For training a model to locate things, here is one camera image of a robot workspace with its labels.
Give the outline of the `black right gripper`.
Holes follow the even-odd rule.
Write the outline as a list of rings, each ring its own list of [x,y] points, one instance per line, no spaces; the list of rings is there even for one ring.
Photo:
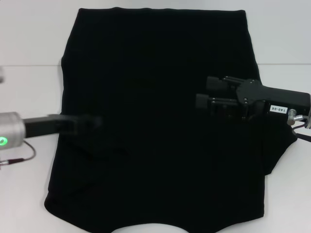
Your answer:
[[[310,94],[291,90],[266,87],[256,80],[243,80],[231,76],[222,79],[208,76],[208,92],[235,91],[238,101],[249,107],[260,109],[263,114],[280,115],[286,121],[306,121],[310,118]],[[234,99],[212,98],[209,95],[196,95],[196,109],[210,114],[232,114],[239,109]]]

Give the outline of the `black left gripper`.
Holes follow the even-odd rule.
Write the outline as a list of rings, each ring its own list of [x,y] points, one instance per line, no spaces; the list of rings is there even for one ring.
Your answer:
[[[102,125],[102,118],[99,116],[78,116],[78,126],[76,118],[65,115],[48,115],[45,117],[35,117],[23,119],[25,125],[25,138],[45,136],[50,134],[73,134],[83,135],[94,132]]]

